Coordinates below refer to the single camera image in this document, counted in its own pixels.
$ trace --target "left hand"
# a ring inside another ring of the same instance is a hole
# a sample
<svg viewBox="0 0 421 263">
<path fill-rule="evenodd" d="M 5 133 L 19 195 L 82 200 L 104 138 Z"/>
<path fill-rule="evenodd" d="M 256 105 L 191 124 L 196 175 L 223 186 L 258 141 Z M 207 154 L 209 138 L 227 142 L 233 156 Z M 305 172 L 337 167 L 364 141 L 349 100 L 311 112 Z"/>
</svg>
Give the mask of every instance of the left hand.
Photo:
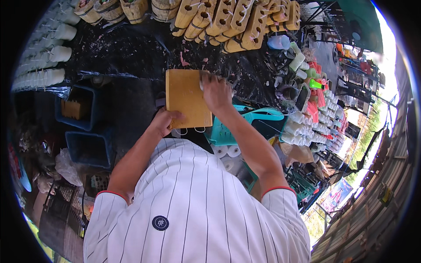
<svg viewBox="0 0 421 263">
<path fill-rule="evenodd" d="M 185 116 L 179 111 L 167 111 L 167 108 L 164 106 L 159 109 L 155 118 L 152 120 L 151 124 L 148 127 L 148 130 L 158 133 L 161 138 L 164 138 L 170 134 L 171 130 L 168 128 L 171 124 L 172 119 L 184 119 Z"/>
</svg>

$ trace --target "black plastic sheet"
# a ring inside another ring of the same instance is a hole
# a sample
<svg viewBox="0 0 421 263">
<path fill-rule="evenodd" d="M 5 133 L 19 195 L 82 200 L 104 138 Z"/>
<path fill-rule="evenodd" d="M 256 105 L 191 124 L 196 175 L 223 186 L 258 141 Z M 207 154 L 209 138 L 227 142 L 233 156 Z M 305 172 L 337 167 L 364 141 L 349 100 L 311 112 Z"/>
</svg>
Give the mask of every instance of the black plastic sheet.
<svg viewBox="0 0 421 263">
<path fill-rule="evenodd" d="M 273 107 L 280 103 L 274 95 L 275 75 L 264 63 L 266 37 L 259 50 L 222 54 L 220 46 L 183 44 L 183 37 L 171 34 L 169 23 L 147 19 L 138 25 L 124 21 L 104 25 L 83 21 L 77 25 L 78 32 L 67 45 L 73 50 L 71 59 L 63 64 L 67 79 L 107 75 L 165 83 L 167 69 L 204 69 L 226 77 L 234 84 L 238 98 Z M 180 52 L 188 66 L 182 66 Z"/>
</svg>

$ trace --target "hand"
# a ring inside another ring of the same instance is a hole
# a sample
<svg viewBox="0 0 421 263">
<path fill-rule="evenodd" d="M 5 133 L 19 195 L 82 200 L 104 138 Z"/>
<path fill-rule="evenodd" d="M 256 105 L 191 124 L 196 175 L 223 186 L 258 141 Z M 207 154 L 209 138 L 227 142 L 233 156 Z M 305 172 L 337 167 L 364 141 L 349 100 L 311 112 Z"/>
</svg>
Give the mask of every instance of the hand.
<svg viewBox="0 0 421 263">
<path fill-rule="evenodd" d="M 200 72 L 203 86 L 203 97 L 209 110 L 215 116 L 221 116 L 226 111 L 234 109 L 232 105 L 231 84 L 224 78 L 207 72 Z"/>
<path fill-rule="evenodd" d="M 167 108 L 164 106 L 159 109 L 159 111 L 155 115 L 155 118 L 152 120 L 147 130 L 153 133 L 158 133 L 161 138 L 164 138 L 171 132 L 171 129 L 169 129 L 171 120 L 184 119 L 184 118 L 185 116 L 181 112 L 167 111 Z"/>
</svg>

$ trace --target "red sleeve trim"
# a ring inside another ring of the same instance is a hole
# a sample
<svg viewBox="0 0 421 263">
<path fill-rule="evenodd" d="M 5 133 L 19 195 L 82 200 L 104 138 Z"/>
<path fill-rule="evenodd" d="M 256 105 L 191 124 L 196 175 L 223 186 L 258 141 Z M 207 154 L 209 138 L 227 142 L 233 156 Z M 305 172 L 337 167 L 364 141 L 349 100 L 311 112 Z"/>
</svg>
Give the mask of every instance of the red sleeve trim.
<svg viewBox="0 0 421 263">
<path fill-rule="evenodd" d="M 287 187 L 287 186 L 276 186 L 276 187 L 272 187 L 272 188 L 269 188 L 268 190 L 266 190 L 266 192 L 263 193 L 262 198 L 263 198 L 263 196 L 267 192 L 272 191 L 272 190 L 275 190 L 275 189 L 286 189 L 286 190 L 290 190 L 290 191 L 292 191 L 294 193 L 295 197 L 297 197 L 297 193 L 291 187 Z"/>
<path fill-rule="evenodd" d="M 95 199 L 98 197 L 98 195 L 99 195 L 99 194 L 102 194 L 102 193 L 111 193 L 111 194 L 116 194 L 116 195 L 120 196 L 121 198 L 123 198 L 123 199 L 126 201 L 126 203 L 127 203 L 126 198 L 124 198 L 121 194 L 118 194 L 118 193 L 116 193 L 116 192 L 112 192 L 112 191 L 108 191 L 108 190 L 104 190 L 104 191 L 99 192 L 99 193 L 96 195 Z"/>
</svg>

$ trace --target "right hand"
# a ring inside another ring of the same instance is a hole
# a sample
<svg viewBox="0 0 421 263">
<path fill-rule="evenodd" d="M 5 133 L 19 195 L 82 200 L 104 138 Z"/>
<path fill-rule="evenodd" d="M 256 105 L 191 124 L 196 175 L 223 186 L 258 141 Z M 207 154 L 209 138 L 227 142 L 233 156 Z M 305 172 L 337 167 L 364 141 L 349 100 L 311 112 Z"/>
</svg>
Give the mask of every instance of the right hand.
<svg viewBox="0 0 421 263">
<path fill-rule="evenodd" d="M 204 71 L 200 72 L 200 79 L 202 80 L 203 97 L 206 105 L 215 116 L 218 117 L 226 111 L 234 109 L 230 83 L 224 78 Z"/>
</svg>

